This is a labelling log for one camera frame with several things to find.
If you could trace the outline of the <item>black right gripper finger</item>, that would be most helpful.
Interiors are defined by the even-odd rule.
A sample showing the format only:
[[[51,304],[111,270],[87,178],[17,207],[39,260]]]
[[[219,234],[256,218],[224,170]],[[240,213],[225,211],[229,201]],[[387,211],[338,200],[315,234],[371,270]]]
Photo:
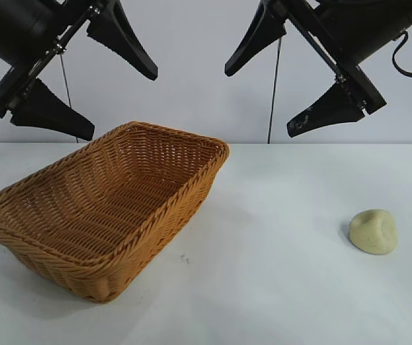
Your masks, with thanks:
[[[348,83],[335,83],[317,101],[287,123],[289,137],[365,117],[362,107]]]
[[[233,76],[256,54],[286,34],[286,6],[283,1],[260,1],[246,34],[224,66],[226,76]]]

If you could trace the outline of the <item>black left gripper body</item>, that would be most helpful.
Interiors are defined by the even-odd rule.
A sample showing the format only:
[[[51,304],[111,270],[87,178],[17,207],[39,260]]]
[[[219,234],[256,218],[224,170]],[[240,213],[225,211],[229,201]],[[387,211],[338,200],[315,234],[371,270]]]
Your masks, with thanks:
[[[113,1],[0,1],[0,58],[10,65],[0,80],[0,118],[86,21]]]

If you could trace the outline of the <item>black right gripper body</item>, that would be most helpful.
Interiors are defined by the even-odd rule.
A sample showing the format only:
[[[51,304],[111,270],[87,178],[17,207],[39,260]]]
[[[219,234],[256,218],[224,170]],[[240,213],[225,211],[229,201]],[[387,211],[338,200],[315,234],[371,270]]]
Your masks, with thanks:
[[[386,105],[360,68],[390,41],[412,26],[412,1],[285,1],[289,20],[310,46],[331,64],[335,83],[348,83],[364,114]]]

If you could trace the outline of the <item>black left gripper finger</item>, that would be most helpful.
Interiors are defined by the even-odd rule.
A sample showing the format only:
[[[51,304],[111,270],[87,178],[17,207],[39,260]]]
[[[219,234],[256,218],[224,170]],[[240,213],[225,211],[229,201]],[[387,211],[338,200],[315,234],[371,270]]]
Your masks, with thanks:
[[[90,19],[87,35],[115,52],[146,78],[154,81],[158,67],[138,40],[120,1],[98,1],[99,13]]]
[[[11,113],[14,126],[49,129],[86,141],[93,139],[93,123],[63,103],[39,78]]]

